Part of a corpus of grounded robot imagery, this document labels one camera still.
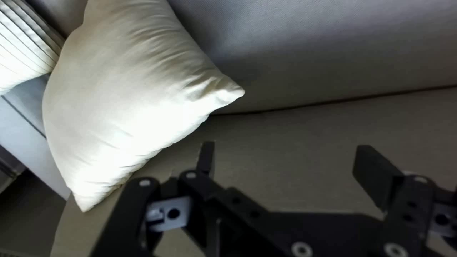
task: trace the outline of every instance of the couch armrest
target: couch armrest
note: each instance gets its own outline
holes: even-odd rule
[[[2,97],[0,97],[0,119],[0,144],[67,199],[69,189],[57,169],[44,135]]]

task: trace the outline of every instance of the black mount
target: black mount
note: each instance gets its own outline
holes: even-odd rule
[[[404,175],[369,145],[356,148],[354,177],[384,219],[362,214],[274,212],[212,181],[214,142],[195,169],[158,184],[127,182],[91,255],[148,257],[161,234],[182,228],[208,257],[431,257],[428,231],[457,248],[455,192]]]

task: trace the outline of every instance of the gray couch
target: gray couch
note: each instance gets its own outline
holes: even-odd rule
[[[78,0],[29,1],[62,32],[81,21]],[[201,48],[247,95],[134,177],[164,181],[194,164],[201,141],[215,139],[215,179],[271,209],[352,209],[379,216],[351,177],[356,144],[371,144],[402,169],[429,175],[442,187],[455,185],[454,0],[169,2]],[[39,147],[29,149],[35,155],[45,148],[38,107],[42,84],[11,91],[22,98],[14,101],[22,107],[8,101],[41,134],[32,141]],[[24,138],[0,139],[12,145]],[[42,158],[52,165],[48,154]],[[87,255],[118,192],[85,214],[69,197],[52,255]],[[455,254],[438,238],[429,244]],[[168,232],[158,252],[201,255],[179,231]]]

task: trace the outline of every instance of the hole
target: hole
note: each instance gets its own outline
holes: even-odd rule
[[[408,206],[415,208],[416,202],[415,201],[408,201]]]
[[[232,204],[239,204],[239,202],[241,202],[241,198],[234,197],[234,198],[231,199],[231,202],[232,202]]]
[[[251,218],[259,218],[259,212],[258,211],[251,211],[249,215],[251,215]]]
[[[435,221],[438,225],[446,225],[448,221],[449,221],[449,218],[448,218],[446,214],[439,212],[439,214],[436,214],[436,215],[434,216],[434,221]]]
[[[412,222],[412,221],[414,221],[412,215],[409,215],[409,214],[402,214],[402,219],[404,219],[404,221],[408,221],[408,222]]]
[[[302,241],[294,242],[291,245],[291,252],[294,257],[312,257],[312,248]]]
[[[174,219],[174,218],[179,216],[179,214],[181,214],[179,209],[171,208],[171,209],[168,211],[167,216],[168,216],[169,219]]]
[[[307,252],[307,249],[304,246],[298,246],[298,252],[304,254],[304,252]]]
[[[384,252],[388,257],[408,257],[409,254],[398,244],[395,242],[386,242],[384,245]]]

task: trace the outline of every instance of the couch backrest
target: couch backrest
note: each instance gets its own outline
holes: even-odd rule
[[[87,0],[25,0],[62,35],[68,35],[82,21]]]
[[[48,9],[58,5],[57,21],[74,24],[74,17],[81,15],[64,5],[85,0],[28,1],[45,2]],[[455,0],[169,0],[169,4],[214,62],[247,89],[227,111],[457,84]]]

